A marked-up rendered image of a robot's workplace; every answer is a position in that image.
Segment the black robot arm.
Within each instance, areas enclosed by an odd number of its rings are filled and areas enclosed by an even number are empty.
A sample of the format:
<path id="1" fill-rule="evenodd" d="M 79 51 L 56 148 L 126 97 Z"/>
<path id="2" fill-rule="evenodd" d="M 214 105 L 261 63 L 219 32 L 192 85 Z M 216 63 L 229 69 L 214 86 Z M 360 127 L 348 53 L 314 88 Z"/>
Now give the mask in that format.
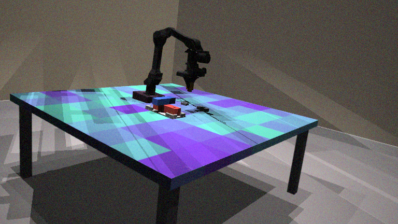
<path id="1" fill-rule="evenodd" d="M 206 64 L 210 62 L 209 51 L 203 50 L 201 42 L 198 39 L 188 37 L 185 34 L 174 29 L 173 27 L 167 27 L 165 29 L 155 31 L 153 33 L 153 42 L 155 47 L 152 69 L 149 72 L 148 78 L 144 80 L 144 84 L 146 85 L 146 92 L 144 92 L 144 94 L 146 95 L 156 95 L 156 85 L 159 85 L 163 75 L 163 73 L 160 72 L 163 46 L 166 43 L 167 38 L 171 36 L 182 41 L 188 47 L 188 49 L 185 51 L 186 53 L 188 53 L 187 61 Z M 199 77 L 204 77 L 204 75 L 206 74 L 206 68 L 199 68 L 198 65 L 197 67 L 193 66 L 191 74 L 196 74 Z"/>

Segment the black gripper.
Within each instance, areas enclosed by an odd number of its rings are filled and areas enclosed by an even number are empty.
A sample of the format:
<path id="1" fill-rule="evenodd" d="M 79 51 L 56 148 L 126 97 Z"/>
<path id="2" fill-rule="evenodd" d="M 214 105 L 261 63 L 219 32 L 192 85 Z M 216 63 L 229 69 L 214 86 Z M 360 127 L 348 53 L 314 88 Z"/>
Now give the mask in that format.
<path id="1" fill-rule="evenodd" d="M 197 67 L 198 64 L 197 64 L 197 62 L 187 61 L 186 65 L 187 65 L 187 70 L 185 70 L 185 71 L 177 71 L 176 76 L 183 77 L 184 80 L 185 80 L 185 83 L 187 85 L 187 88 L 189 89 L 190 88 L 190 82 L 194 83 L 195 80 L 199 78 L 196 74 L 194 74 L 194 75 L 191 74 L 192 67 L 193 66 Z"/>

